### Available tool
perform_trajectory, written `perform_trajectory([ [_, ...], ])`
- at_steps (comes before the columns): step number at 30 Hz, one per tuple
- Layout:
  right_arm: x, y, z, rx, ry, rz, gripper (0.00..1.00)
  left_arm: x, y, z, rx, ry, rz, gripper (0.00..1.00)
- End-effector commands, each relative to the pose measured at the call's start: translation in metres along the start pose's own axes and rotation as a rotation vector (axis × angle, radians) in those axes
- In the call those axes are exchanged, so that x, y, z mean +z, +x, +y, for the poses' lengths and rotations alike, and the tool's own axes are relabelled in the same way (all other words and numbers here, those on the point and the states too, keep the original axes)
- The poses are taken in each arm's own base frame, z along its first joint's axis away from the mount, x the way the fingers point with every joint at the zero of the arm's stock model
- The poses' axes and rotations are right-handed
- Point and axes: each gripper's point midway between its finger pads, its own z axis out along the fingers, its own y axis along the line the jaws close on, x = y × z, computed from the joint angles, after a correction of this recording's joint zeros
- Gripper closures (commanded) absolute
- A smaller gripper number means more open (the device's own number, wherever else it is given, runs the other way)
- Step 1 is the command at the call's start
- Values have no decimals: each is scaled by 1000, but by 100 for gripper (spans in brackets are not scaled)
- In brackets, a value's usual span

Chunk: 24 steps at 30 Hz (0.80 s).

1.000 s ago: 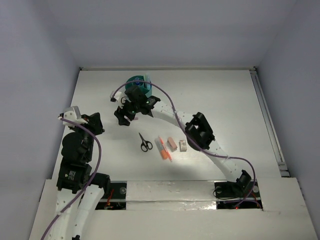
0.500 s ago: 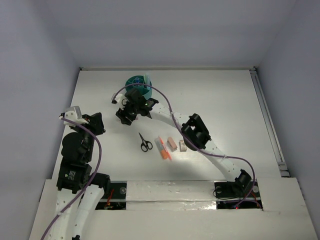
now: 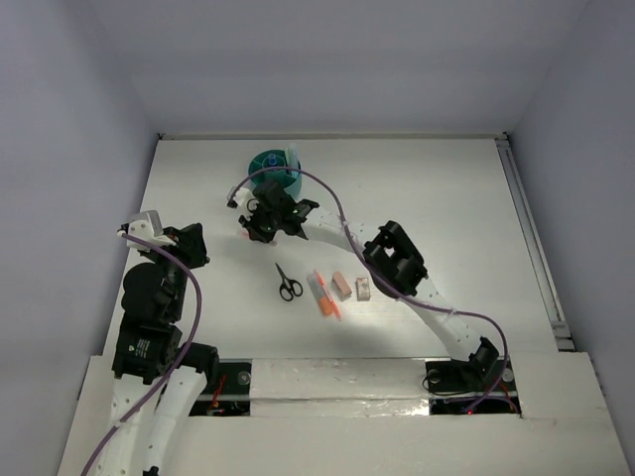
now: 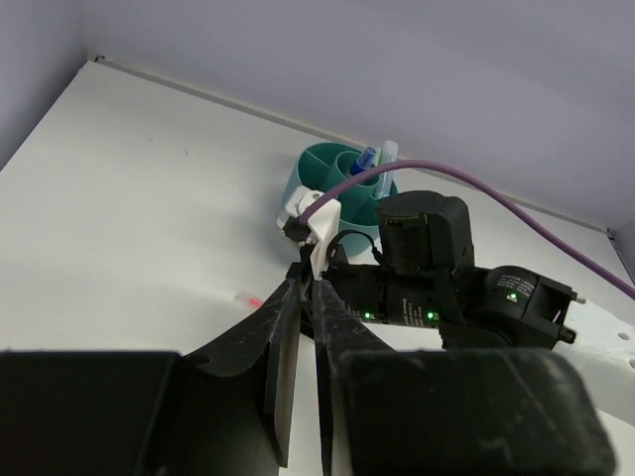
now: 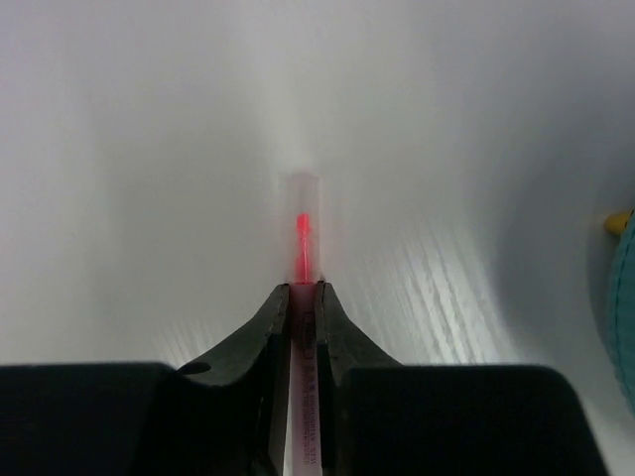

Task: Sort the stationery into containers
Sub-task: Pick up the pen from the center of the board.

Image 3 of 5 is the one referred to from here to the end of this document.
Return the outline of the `red thin pen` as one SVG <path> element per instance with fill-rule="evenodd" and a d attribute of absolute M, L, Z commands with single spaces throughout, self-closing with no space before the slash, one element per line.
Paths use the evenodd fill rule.
<path fill-rule="evenodd" d="M 330 294 L 330 291 L 326 285 L 326 282 L 324 280 L 324 278 L 322 277 L 321 273 L 318 272 L 317 270 L 315 270 L 315 274 L 317 276 L 317 279 L 319 281 L 320 286 L 322 287 L 328 301 L 330 302 L 330 305 L 332 307 L 332 312 L 334 313 L 336 319 L 338 321 L 342 320 L 342 316 L 341 316 L 341 311 L 339 310 L 339 307 L 337 306 L 337 304 L 335 303 L 335 300 L 333 299 L 332 295 Z"/>

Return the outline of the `orange highlighter marker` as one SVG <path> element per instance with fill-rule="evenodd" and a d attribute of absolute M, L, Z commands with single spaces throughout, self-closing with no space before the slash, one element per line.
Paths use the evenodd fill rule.
<path fill-rule="evenodd" d="M 307 282 L 312 290 L 314 298 L 317 302 L 317 306 L 323 316 L 333 315 L 333 307 L 331 301 L 327 297 L 327 294 L 320 283 L 320 280 L 316 273 L 310 273 L 307 275 Z"/>

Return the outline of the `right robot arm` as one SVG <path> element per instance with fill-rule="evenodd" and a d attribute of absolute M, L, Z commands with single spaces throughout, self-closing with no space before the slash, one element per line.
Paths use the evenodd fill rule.
<path fill-rule="evenodd" d="M 440 295 L 422 254 L 406 231 L 389 220 L 377 227 L 351 223 L 317 202 L 295 201 L 267 180 L 232 192 L 228 206 L 241 212 L 249 239 L 270 243 L 279 232 L 355 254 L 382 294 L 405 303 L 444 345 L 450 374 L 469 392 L 481 392 L 499 358 L 496 346 L 463 320 Z"/>

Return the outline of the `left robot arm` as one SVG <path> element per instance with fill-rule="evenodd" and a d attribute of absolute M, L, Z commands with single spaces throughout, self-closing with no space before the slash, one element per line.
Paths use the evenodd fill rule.
<path fill-rule="evenodd" d="M 143 262 L 122 282 L 123 316 L 112 363 L 110 429 L 94 459 L 97 475 L 164 475 L 197 397 L 219 380 L 215 347 L 178 328 L 193 270 L 209 259 L 201 224 L 163 227 L 150 215 L 120 235 Z"/>

